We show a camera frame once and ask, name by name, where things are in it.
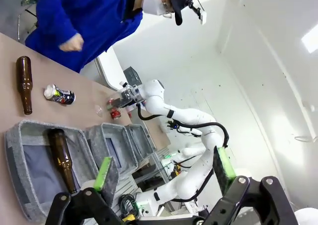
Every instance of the black velcro strap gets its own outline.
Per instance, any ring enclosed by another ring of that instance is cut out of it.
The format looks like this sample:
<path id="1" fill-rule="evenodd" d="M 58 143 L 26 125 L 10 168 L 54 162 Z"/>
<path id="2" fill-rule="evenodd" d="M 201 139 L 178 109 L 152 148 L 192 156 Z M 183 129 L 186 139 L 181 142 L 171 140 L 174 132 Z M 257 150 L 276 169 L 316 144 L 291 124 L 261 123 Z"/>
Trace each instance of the black velcro strap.
<path id="1" fill-rule="evenodd" d="M 174 111 L 170 109 L 168 112 L 167 118 L 172 118 L 173 114 L 174 114 Z"/>
<path id="2" fill-rule="evenodd" d="M 155 197 L 156 201 L 159 201 L 159 200 L 160 200 L 160 198 L 159 198 L 159 196 L 158 196 L 157 193 L 154 193 L 154 197 Z"/>

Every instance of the black can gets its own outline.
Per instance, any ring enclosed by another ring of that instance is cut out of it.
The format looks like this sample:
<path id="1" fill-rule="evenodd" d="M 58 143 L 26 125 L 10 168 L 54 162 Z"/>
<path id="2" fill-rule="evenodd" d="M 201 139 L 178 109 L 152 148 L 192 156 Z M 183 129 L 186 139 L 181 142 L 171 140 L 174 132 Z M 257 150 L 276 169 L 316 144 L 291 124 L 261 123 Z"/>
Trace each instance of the black can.
<path id="1" fill-rule="evenodd" d="M 55 84 L 47 85 L 44 96 L 46 99 L 61 104 L 70 105 L 75 102 L 75 94 L 72 91 L 60 90 Z"/>

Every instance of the black collar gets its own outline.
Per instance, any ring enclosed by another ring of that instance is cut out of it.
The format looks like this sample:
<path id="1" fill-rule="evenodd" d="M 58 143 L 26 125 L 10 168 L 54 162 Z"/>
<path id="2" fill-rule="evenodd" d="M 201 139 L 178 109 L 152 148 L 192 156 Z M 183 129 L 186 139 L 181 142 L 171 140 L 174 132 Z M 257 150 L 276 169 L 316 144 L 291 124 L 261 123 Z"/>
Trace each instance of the black collar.
<path id="1" fill-rule="evenodd" d="M 124 20 L 132 19 L 142 11 L 141 8 L 134 10 L 135 0 L 127 0 L 126 2 L 126 8 L 125 8 L 125 15 Z"/>

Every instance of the blue jacket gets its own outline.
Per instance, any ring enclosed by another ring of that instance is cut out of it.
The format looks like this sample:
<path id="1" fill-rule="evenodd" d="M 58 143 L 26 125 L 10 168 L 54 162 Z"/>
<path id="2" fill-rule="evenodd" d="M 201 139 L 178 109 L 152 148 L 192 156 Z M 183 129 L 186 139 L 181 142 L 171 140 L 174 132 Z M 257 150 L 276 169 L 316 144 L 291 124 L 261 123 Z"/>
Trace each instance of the blue jacket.
<path id="1" fill-rule="evenodd" d="M 25 45 L 79 73 L 115 42 L 135 32 L 143 15 L 123 20 L 125 6 L 126 0 L 39 0 L 38 28 Z M 59 45 L 76 33 L 84 40 L 82 51 L 60 50 Z"/>

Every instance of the glasses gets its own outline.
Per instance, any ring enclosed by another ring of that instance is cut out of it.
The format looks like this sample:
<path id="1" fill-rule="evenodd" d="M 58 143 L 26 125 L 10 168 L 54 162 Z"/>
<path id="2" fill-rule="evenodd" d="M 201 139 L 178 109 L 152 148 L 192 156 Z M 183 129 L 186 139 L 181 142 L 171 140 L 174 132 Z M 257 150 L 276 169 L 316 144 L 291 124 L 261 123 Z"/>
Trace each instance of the glasses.
<path id="1" fill-rule="evenodd" d="M 164 17 L 164 18 L 169 18 L 169 19 L 171 19 L 172 18 L 172 13 L 169 11 L 169 6 L 167 5 L 167 3 L 162 3 L 163 4 L 163 7 L 164 7 L 164 9 L 165 9 L 165 14 L 163 14 L 162 16 Z"/>

